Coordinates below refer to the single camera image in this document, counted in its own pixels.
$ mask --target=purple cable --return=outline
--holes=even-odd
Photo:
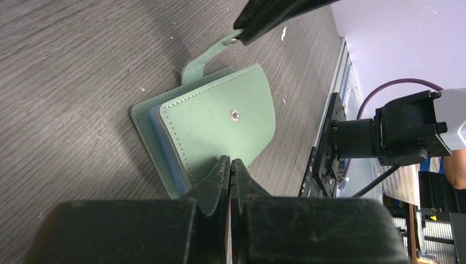
[[[426,80],[421,80],[421,79],[416,79],[416,78],[404,78],[404,79],[397,79],[397,80],[393,80],[393,81],[389,81],[389,82],[386,82],[382,85],[380,85],[379,87],[377,87],[374,91],[372,91],[363,101],[363,103],[361,104],[361,107],[359,108],[359,111],[358,111],[358,116],[356,117],[356,119],[361,119],[363,113],[364,113],[364,109],[365,107],[367,106],[368,102],[372,99],[372,97],[374,97],[378,92],[382,91],[383,89],[389,87],[389,86],[392,86],[392,85],[395,85],[395,84],[406,84],[406,83],[410,83],[410,84],[421,84],[421,85],[424,85],[424,86],[427,86],[437,92],[440,92],[440,91],[443,91],[444,89],[432,82],[429,82],[429,81],[426,81]],[[347,163],[346,163],[346,168],[345,168],[345,171],[343,172],[343,176],[342,176],[342,179],[344,179],[346,177],[346,175],[348,174],[348,171],[349,171],[349,167],[350,167],[350,164],[351,164],[351,159],[349,158]]]

